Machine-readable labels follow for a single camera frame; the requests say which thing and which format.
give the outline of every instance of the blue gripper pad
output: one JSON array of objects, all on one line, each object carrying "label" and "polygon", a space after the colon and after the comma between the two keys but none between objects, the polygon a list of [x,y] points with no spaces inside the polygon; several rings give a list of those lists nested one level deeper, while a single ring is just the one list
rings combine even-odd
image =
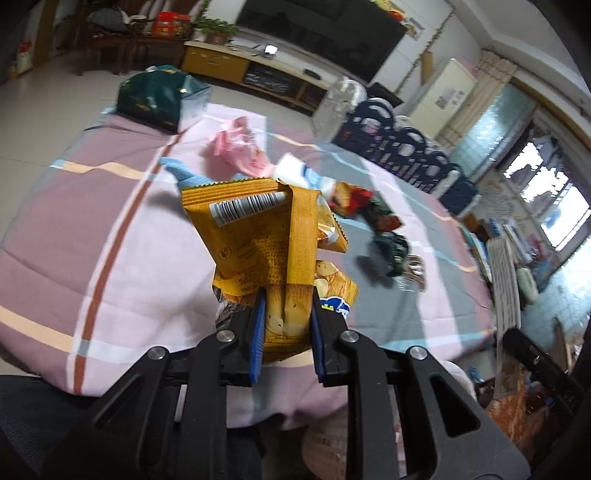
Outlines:
[{"label": "blue gripper pad", "polygon": [[265,297],[261,298],[258,312],[256,313],[256,324],[251,341],[250,378],[254,385],[261,374],[262,350],[265,345]]}]

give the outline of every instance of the window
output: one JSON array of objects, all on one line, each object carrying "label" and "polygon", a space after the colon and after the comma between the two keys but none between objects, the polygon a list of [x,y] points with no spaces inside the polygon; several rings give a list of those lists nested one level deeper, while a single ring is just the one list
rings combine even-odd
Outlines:
[{"label": "window", "polygon": [[562,171],[559,158],[542,157],[540,151],[548,140],[539,140],[537,147],[529,142],[504,175],[524,199],[552,246],[561,251],[591,216],[591,209]]},{"label": "window", "polygon": [[506,85],[499,96],[466,133],[449,160],[457,163],[472,181],[478,181],[487,169],[502,158],[507,147],[519,137],[538,106],[516,86]]}]

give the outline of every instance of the yellow snack bag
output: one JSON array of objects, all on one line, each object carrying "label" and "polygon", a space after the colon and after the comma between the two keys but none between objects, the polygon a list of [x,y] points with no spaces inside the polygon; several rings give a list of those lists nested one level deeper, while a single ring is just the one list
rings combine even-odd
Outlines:
[{"label": "yellow snack bag", "polygon": [[322,195],[318,195],[318,248],[345,253],[347,251],[347,239],[341,230],[335,216],[330,211],[329,204]]},{"label": "yellow snack bag", "polygon": [[322,308],[340,313],[347,319],[359,292],[357,285],[331,262],[316,261],[314,286]]},{"label": "yellow snack bag", "polygon": [[243,303],[267,288],[264,361],[307,349],[318,191],[250,179],[184,189],[182,196],[217,265],[213,285]]}]

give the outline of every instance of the white tile floor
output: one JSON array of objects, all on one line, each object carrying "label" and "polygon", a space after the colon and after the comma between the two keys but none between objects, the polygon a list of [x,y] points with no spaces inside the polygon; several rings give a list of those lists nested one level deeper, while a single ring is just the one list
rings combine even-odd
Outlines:
[{"label": "white tile floor", "polygon": [[[35,181],[116,100],[126,78],[104,70],[76,76],[76,60],[59,57],[0,86],[0,238]],[[246,93],[213,86],[211,102],[280,119],[299,131],[311,128],[309,117]],[[0,374],[16,372],[0,349]]]}]

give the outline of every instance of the barcode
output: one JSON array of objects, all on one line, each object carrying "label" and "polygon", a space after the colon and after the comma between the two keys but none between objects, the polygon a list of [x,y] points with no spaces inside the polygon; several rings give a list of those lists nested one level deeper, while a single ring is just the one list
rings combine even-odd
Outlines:
[{"label": "barcode", "polygon": [[226,200],[209,204],[209,211],[219,226],[246,218],[255,213],[264,212],[283,205],[287,201],[285,192],[261,193],[250,197]]}]

